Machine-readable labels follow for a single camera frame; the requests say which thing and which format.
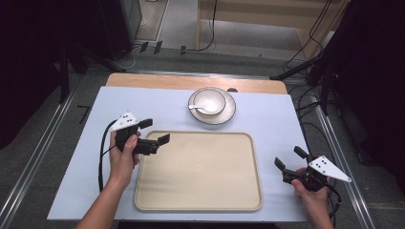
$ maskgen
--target white tabletop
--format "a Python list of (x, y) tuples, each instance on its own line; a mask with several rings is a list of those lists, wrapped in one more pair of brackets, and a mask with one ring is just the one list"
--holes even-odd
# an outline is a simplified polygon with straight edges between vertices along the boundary
[[(100, 89), (74, 155), (63, 177), (48, 219), (82, 219), (98, 195), (97, 167), (99, 148), (106, 126), (129, 111), (138, 120), (153, 118), (151, 131), (242, 132), (251, 135), (256, 151), (263, 205), (254, 212), (145, 212), (137, 209), (134, 193), (138, 167), (133, 180), (122, 195), (116, 219), (175, 221), (304, 221), (301, 200), (291, 185), (282, 181), (274, 165), (279, 157), (291, 170), (306, 167), (293, 152), (294, 146), (307, 149), (289, 95), (231, 93), (236, 114), (221, 125), (208, 125), (194, 118), (187, 109), (194, 91), (143, 88)], [(105, 149), (108, 149), (107, 135)], [(109, 174), (108, 154), (103, 160), (104, 183)]]

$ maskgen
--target wooden tray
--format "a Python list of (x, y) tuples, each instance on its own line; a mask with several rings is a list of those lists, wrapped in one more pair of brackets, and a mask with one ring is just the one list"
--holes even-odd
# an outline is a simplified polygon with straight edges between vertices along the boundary
[(140, 210), (254, 211), (262, 191), (252, 138), (245, 133), (170, 134), (156, 155), (143, 156), (135, 192)]

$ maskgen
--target metal spoon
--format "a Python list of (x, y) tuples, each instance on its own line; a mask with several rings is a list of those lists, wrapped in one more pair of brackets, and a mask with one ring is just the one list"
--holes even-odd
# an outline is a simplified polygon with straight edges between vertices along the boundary
[(194, 104), (194, 105), (188, 105), (188, 109), (204, 109), (210, 113), (214, 113), (216, 111), (218, 111), (218, 106), (215, 104), (207, 104), (207, 105), (198, 105), (198, 104)]

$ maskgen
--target saucer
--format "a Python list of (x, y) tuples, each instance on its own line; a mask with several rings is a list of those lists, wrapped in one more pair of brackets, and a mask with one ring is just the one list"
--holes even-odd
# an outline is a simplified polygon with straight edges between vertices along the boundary
[(189, 110), (190, 113), (200, 122), (216, 125), (222, 124), (228, 121), (236, 112), (236, 103), (233, 97), (226, 91), (219, 88), (202, 88), (195, 91), (188, 100), (188, 105), (194, 105), (195, 98), (197, 94), (203, 91), (215, 91), (224, 97), (224, 108), (217, 114), (203, 114), (197, 109)]
[(215, 90), (202, 90), (194, 96), (194, 105), (204, 106), (205, 109), (197, 108), (204, 115), (216, 115), (225, 107), (225, 97)]

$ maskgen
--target human hand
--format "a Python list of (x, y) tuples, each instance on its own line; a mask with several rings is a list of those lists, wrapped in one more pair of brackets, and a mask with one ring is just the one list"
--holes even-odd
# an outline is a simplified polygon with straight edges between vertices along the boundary
[[(111, 132), (110, 147), (116, 145), (116, 135), (117, 132)], [(137, 146), (139, 136), (140, 132), (137, 132), (136, 135), (131, 135), (125, 142), (123, 152), (118, 147), (110, 150), (111, 172), (106, 187), (113, 186), (123, 192), (131, 182), (132, 171), (139, 164), (139, 155), (132, 155)]]
[[(305, 168), (297, 170), (298, 173), (305, 172)], [(307, 219), (313, 228), (333, 228), (328, 213), (328, 188), (323, 187), (317, 192), (308, 191), (300, 180), (294, 179), (291, 182), (295, 189), (295, 195), (303, 201), (307, 212)]]

